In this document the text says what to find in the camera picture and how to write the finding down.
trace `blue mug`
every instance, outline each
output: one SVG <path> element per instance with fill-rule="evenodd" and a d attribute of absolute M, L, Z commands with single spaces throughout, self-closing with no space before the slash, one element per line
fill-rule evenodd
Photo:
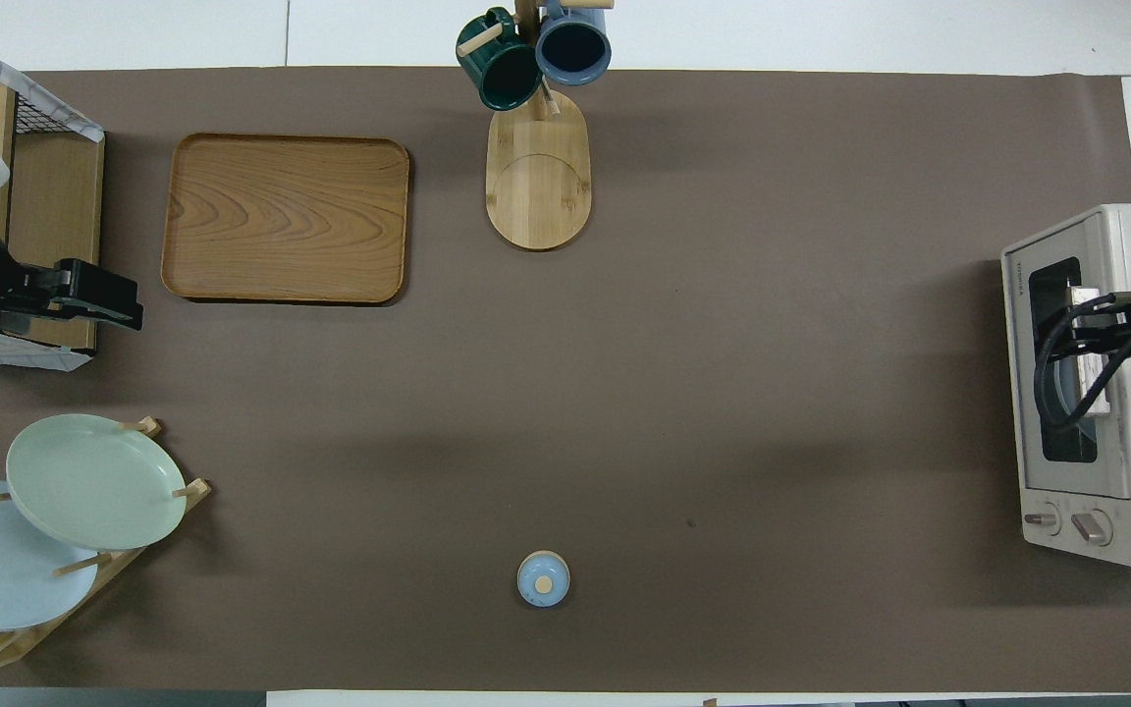
<path fill-rule="evenodd" d="M 561 0 L 547 0 L 547 17 L 535 44 L 544 76 L 566 86 L 592 84 L 610 68 L 611 53 L 605 10 L 566 9 Z"/>

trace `dark green mug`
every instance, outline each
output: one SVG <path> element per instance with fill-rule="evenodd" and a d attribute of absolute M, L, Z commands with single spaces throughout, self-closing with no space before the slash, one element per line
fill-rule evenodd
<path fill-rule="evenodd" d="M 535 62 L 535 49 L 517 36 L 517 24 L 509 10 L 491 8 L 483 17 L 470 19 L 461 27 L 457 44 L 498 24 L 503 27 L 500 36 L 457 60 L 480 89 L 484 106 L 493 111 L 511 111 L 530 100 L 539 88 L 543 75 L 539 63 Z"/>

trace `mug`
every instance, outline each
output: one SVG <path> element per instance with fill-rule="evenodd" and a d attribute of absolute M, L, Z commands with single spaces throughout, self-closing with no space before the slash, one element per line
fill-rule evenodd
<path fill-rule="evenodd" d="M 605 10 L 563 9 L 561 0 L 547 0 L 547 17 L 535 45 L 544 76 L 566 86 L 592 84 L 610 67 L 610 54 Z"/>
<path fill-rule="evenodd" d="M 539 64 L 535 62 L 535 50 L 517 36 L 517 24 L 509 10 L 491 8 L 483 17 L 470 19 L 461 27 L 457 44 L 464 44 L 493 26 L 503 27 L 500 36 L 457 60 L 480 89 L 484 106 L 493 111 L 511 111 L 530 100 L 539 88 L 543 75 L 539 75 Z"/>

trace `rectangular brown tray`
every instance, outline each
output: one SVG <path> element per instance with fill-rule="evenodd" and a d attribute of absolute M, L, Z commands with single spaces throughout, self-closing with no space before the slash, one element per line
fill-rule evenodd
<path fill-rule="evenodd" d="M 161 277 L 191 300 L 380 303 L 404 282 L 408 152 L 197 133 L 174 152 Z"/>

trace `mug handle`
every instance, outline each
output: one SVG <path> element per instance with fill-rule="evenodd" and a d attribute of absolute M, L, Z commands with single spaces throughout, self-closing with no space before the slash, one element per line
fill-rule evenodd
<path fill-rule="evenodd" d="M 487 26 L 499 26 L 502 27 L 500 32 L 500 40 L 510 41 L 517 38 L 517 21 L 509 14 L 509 10 L 503 8 L 491 8 L 486 14 Z"/>

